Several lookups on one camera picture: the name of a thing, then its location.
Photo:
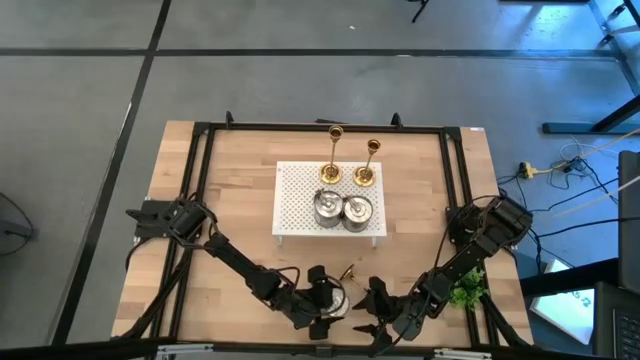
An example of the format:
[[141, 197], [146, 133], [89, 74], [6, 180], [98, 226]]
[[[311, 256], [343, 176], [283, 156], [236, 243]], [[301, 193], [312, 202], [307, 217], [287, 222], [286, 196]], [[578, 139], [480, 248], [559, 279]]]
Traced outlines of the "black chair base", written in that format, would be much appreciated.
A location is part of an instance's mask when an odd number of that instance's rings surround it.
[[422, 13], [424, 12], [430, 0], [406, 0], [406, 1], [409, 3], [415, 3], [419, 5], [418, 10], [415, 12], [415, 14], [411, 19], [411, 23], [414, 24], [417, 22], [418, 18], [422, 15]]

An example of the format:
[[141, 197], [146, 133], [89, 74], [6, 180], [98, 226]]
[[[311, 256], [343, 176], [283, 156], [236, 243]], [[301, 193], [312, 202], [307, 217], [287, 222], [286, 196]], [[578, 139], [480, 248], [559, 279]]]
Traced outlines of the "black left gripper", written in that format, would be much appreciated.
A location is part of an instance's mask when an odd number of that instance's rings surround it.
[[309, 328], [311, 340], [328, 338], [330, 323], [342, 320], [347, 310], [326, 312], [331, 307], [331, 289], [343, 290], [343, 284], [332, 277], [328, 278], [325, 267], [316, 265], [307, 271], [311, 287], [293, 291], [292, 313], [296, 329]]

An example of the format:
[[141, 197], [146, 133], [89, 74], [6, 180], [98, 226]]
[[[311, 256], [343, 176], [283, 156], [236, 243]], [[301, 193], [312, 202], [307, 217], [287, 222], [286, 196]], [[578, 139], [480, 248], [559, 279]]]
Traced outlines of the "white sheet with green print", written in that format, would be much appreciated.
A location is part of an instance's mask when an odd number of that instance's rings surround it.
[[530, 310], [578, 342], [588, 345], [594, 329], [594, 289], [535, 297]]

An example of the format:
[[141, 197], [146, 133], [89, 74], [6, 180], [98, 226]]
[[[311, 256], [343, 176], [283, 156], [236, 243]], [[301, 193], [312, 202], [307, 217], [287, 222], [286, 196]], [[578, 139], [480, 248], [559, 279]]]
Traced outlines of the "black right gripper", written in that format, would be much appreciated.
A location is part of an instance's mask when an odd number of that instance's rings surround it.
[[371, 344], [373, 356], [384, 354], [405, 336], [410, 339], [417, 336], [428, 300], [420, 286], [426, 281], [426, 276], [420, 276], [406, 295], [392, 296], [381, 278], [369, 278], [369, 297], [363, 298], [352, 309], [372, 314], [378, 324], [355, 326], [353, 330], [374, 337]]

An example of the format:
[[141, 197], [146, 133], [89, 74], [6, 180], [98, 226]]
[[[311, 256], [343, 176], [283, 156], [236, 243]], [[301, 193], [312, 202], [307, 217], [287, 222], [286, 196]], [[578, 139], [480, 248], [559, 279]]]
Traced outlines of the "black desk foot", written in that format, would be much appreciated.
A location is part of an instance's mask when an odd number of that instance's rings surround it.
[[640, 95], [596, 123], [547, 122], [542, 124], [542, 132], [564, 135], [624, 135], [640, 128], [640, 123], [624, 125], [624, 122], [637, 114], [640, 114]]

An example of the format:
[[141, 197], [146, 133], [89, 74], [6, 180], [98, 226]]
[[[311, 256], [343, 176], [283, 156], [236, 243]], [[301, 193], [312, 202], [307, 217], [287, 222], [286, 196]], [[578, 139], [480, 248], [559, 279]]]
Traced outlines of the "black computer monitor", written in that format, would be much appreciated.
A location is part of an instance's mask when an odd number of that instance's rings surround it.
[[619, 282], [640, 295], [640, 152], [619, 154]]

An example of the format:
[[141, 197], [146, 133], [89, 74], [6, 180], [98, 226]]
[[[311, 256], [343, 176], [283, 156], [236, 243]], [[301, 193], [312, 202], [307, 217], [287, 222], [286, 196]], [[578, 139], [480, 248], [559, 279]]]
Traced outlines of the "silver tin candle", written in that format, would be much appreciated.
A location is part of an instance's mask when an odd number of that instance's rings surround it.
[[363, 232], [373, 216], [371, 201], [363, 196], [347, 196], [343, 200], [342, 225], [352, 233]]
[[350, 300], [341, 284], [324, 282], [319, 290], [319, 313], [324, 317], [343, 317], [349, 308]]
[[313, 216], [322, 228], [334, 228], [342, 219], [344, 201], [337, 192], [320, 189], [313, 198]]

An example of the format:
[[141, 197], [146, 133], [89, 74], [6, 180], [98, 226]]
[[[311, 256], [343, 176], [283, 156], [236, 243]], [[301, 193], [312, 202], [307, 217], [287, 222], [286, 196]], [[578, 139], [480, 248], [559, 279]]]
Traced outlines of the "tall gold candlestick holder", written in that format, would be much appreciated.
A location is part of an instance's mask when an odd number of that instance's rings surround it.
[[343, 132], [343, 128], [339, 125], [332, 125], [328, 131], [332, 143], [330, 159], [320, 170], [320, 179], [326, 184], [335, 184], [341, 180], [341, 170], [335, 164], [335, 151], [336, 145], [341, 139]]

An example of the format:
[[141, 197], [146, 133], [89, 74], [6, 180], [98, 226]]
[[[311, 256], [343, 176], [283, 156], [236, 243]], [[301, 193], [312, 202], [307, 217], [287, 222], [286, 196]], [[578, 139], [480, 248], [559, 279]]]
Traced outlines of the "short gold candlestick holder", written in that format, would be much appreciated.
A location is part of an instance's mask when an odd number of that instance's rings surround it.
[[379, 151], [380, 147], [381, 143], [377, 139], [370, 139], [367, 141], [367, 161], [364, 166], [356, 168], [353, 174], [353, 180], [356, 185], [360, 187], [370, 187], [375, 182], [375, 172], [371, 168], [371, 160]]
[[350, 281], [356, 284], [364, 292], [369, 292], [369, 288], [361, 283], [354, 274], [354, 264], [349, 265], [339, 277], [340, 282]]

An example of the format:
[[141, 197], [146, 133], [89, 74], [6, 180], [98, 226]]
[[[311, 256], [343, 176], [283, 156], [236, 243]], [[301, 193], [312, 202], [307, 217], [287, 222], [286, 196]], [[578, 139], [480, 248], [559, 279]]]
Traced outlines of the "silver frame bracket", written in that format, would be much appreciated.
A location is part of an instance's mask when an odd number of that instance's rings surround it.
[[432, 360], [493, 360], [490, 353], [449, 348], [435, 349]]
[[211, 343], [184, 343], [160, 345], [154, 360], [176, 360], [178, 355], [190, 355], [212, 352], [214, 345]]

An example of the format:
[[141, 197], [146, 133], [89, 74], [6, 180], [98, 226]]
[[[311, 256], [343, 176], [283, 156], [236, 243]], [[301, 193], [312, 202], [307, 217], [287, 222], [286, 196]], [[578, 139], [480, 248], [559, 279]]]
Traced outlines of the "white perforated shelf riser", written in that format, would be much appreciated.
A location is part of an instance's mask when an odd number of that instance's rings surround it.
[[[353, 179], [355, 170], [364, 165], [362, 162], [339, 162], [337, 166], [343, 171], [342, 179], [335, 184], [326, 184], [320, 180], [323, 166], [320, 161], [279, 161], [272, 220], [276, 243], [282, 244], [286, 237], [366, 237], [377, 246], [387, 236], [382, 164], [369, 164], [374, 172], [373, 184], [369, 187], [361, 187]], [[341, 223], [325, 228], [315, 221], [315, 205], [329, 200], [333, 194], [339, 199], [352, 195], [370, 201], [372, 215], [363, 230], [351, 232]]]

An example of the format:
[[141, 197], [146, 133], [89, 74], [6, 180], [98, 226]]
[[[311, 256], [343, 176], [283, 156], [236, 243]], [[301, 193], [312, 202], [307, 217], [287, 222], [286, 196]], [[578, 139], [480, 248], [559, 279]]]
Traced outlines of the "green plant in white pot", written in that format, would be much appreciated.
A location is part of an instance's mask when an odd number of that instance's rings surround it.
[[488, 293], [483, 270], [473, 268], [451, 288], [449, 303], [460, 308], [473, 308]]

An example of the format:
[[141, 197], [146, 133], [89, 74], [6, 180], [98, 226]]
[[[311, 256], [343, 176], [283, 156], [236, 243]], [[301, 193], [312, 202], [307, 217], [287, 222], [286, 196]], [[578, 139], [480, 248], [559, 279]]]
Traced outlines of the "black laptop keyboard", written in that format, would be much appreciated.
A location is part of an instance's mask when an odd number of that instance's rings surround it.
[[597, 282], [594, 291], [594, 354], [640, 360], [640, 296], [606, 282]]

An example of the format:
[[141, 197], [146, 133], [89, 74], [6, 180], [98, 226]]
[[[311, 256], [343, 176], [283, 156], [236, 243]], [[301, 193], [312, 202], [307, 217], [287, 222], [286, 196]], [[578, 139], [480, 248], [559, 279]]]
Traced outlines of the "black desk bar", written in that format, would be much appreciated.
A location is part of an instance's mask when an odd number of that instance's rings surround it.
[[567, 270], [550, 272], [520, 280], [524, 297], [555, 295], [593, 288], [597, 282], [618, 284], [619, 260], [611, 258]]

